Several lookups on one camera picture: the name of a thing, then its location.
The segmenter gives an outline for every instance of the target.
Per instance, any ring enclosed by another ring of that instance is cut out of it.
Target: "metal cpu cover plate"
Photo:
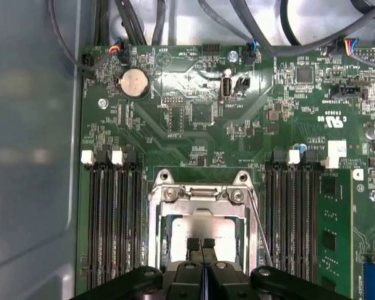
[[[238,262],[244,272],[254,269],[252,200],[257,197],[246,171],[239,171],[232,184],[181,184],[169,170],[160,170],[149,195],[149,265],[166,268],[185,260],[188,238],[213,238],[219,260]]]

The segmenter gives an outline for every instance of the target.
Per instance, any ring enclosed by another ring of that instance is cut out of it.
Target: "motherboard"
[[[253,201],[275,268],[375,299],[375,67],[325,49],[124,45],[85,74],[76,294],[165,270],[197,240],[246,273],[267,264]]]

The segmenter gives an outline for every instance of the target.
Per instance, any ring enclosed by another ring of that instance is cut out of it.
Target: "black cable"
[[[249,42],[252,40],[252,38],[249,37],[247,34],[244,34],[238,28],[234,27],[231,23],[229,23],[219,14],[217,14],[217,12],[212,9],[212,7],[206,2],[206,0],[197,0],[197,1],[200,4],[202,10],[207,14],[207,16],[209,16],[211,19],[216,21],[219,25],[225,27],[226,29],[231,31],[234,35],[239,36],[246,42]]]
[[[362,14],[367,14],[375,8],[375,6],[373,6],[367,0],[350,0],[350,2],[354,6],[354,8]]]
[[[100,45],[101,0],[96,0],[95,2],[93,44],[98,46]]]
[[[133,9],[131,2],[129,0],[122,0],[122,1],[124,2],[127,16],[129,17],[129,20],[131,21],[133,29],[135,30],[137,41],[139,42],[140,45],[147,45],[146,39],[144,38],[142,27],[140,26],[138,16],[136,15],[136,12]]]
[[[66,55],[66,57],[75,66],[77,66],[80,70],[87,71],[87,72],[93,72],[93,71],[99,69],[111,57],[111,53],[106,53],[105,55],[103,55],[103,57],[101,59],[99,59],[99,61],[94,66],[91,66],[91,67],[85,66],[83,63],[79,62],[73,56],[73,54],[70,52],[70,50],[68,49],[63,37],[61,36],[61,32],[60,32],[60,29],[58,28],[58,24],[57,24],[56,13],[54,12],[54,0],[47,0],[47,6],[48,6],[48,10],[49,10],[49,15],[50,15],[51,27],[52,27],[52,30],[53,30],[54,34],[57,37],[58,43],[60,44],[62,50],[64,51],[64,54]]]
[[[281,0],[281,6],[279,10],[279,15],[281,17],[281,25],[283,33],[285,34],[287,40],[292,46],[300,46],[301,43],[296,39],[292,27],[290,27],[289,18],[288,18],[288,3],[289,0]]]
[[[118,12],[119,12],[119,15],[121,16],[122,24],[124,25],[129,42],[133,46],[138,45],[138,39],[136,38],[136,33],[132,27],[131,20],[129,20],[128,15],[126,14],[125,6],[122,0],[115,0],[115,4],[117,5]]]
[[[152,33],[151,44],[152,45],[161,45],[163,40],[163,30],[165,24],[165,0],[157,0],[157,16],[156,16],[156,27]]]
[[[236,11],[236,14],[239,16],[239,19],[246,26],[253,38],[258,41],[258,43],[267,53],[277,57],[298,56],[308,51],[327,46],[337,39],[344,38],[356,32],[358,29],[366,25],[373,17],[375,17],[375,9],[373,9],[371,12],[365,14],[363,17],[360,17],[351,25],[316,42],[311,42],[303,46],[276,47],[271,46],[269,41],[266,39],[257,22],[254,20],[245,0],[230,0],[230,2]]]
[[[100,10],[100,43],[102,46],[109,44],[108,0],[101,0]]]

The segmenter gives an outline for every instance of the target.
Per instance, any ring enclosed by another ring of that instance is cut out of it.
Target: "ram slot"
[[[98,268],[98,216],[99,216],[99,172],[90,170],[89,185],[89,236],[87,261],[89,272],[87,273],[87,289],[90,290],[97,286],[97,268]]]
[[[100,220],[99,227],[101,238],[99,238],[99,274],[98,283],[107,282],[107,261],[108,261],[108,247],[111,247],[109,242],[108,223],[111,222],[111,214],[108,214],[108,202],[111,201],[112,193],[109,193],[109,183],[111,171],[105,169],[101,171],[100,182]]]
[[[288,273],[294,275],[294,210],[296,206],[294,183],[296,173],[293,170],[289,170],[286,174],[286,179],[286,269]]]
[[[273,171],[272,180],[272,245],[275,255],[275,267],[281,268],[281,199],[282,199],[282,171]]]
[[[319,196],[319,174],[309,173],[309,268],[310,281],[317,283],[318,275],[318,196]]]
[[[273,195],[275,193],[273,189],[273,171],[267,171],[266,178],[266,188],[264,190],[264,200],[265,200],[265,233],[267,238],[267,245],[269,248],[269,253],[271,254],[272,261],[275,264],[275,249],[272,243],[274,228],[273,228]]]
[[[288,255],[289,255],[289,231],[288,231],[288,199],[289,199],[289,188],[288,188],[288,182],[289,182],[289,174],[286,170],[282,171],[282,179],[281,179],[281,185],[282,185],[282,208],[281,208],[281,251],[282,251],[282,258],[281,258],[281,270],[284,272],[288,272]]]
[[[104,282],[111,280],[111,270],[112,270],[112,250],[113,250],[113,189],[114,189],[114,171],[107,171],[106,179],[106,207],[104,211],[106,213],[106,222],[104,223],[105,235],[104,235],[104,254],[103,254],[103,264],[104,264]]]
[[[128,174],[122,170],[117,171],[117,276],[127,271],[127,243],[128,243]]]
[[[131,176],[131,266],[138,268],[141,266],[141,173],[133,171]]]
[[[303,198],[301,195],[302,183],[303,183],[303,172],[295,171],[294,180],[294,200],[295,208],[294,213],[294,265],[295,275],[299,278],[303,278],[303,252],[302,243],[305,239],[302,232],[302,219],[303,219]]]
[[[304,171],[302,174],[302,184],[301,184],[301,225],[300,225],[300,232],[302,236],[301,242],[301,256],[302,256],[302,264],[301,264],[301,278],[309,281],[309,205],[310,205],[310,197],[309,197],[309,178],[310,172]]]

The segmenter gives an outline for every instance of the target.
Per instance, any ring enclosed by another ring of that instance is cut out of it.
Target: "blue connector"
[[[364,264],[364,299],[375,300],[375,264]]]

